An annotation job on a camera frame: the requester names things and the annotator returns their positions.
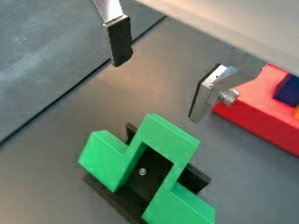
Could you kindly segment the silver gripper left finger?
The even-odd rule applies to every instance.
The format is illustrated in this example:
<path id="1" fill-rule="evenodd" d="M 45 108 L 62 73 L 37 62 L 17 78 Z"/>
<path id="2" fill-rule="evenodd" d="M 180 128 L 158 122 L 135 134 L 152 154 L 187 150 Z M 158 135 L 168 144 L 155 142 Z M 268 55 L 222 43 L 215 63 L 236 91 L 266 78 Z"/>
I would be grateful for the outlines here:
<path id="1" fill-rule="evenodd" d="M 112 65 L 120 67 L 134 54 L 131 18 L 124 14 L 119 0 L 92 1 L 107 29 Z"/>

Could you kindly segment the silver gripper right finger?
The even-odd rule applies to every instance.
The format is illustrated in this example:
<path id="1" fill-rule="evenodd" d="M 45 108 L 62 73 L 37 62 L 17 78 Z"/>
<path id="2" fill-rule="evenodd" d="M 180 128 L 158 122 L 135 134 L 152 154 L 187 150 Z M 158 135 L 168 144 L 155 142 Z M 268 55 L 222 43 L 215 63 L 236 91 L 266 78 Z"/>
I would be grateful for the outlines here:
<path id="1" fill-rule="evenodd" d="M 219 102 L 227 106 L 234 104 L 239 98 L 239 91 L 234 87 L 252 81 L 266 64 L 251 54 L 234 50 L 228 63 L 215 65 L 196 87 L 188 114 L 194 123 L 202 120 Z"/>

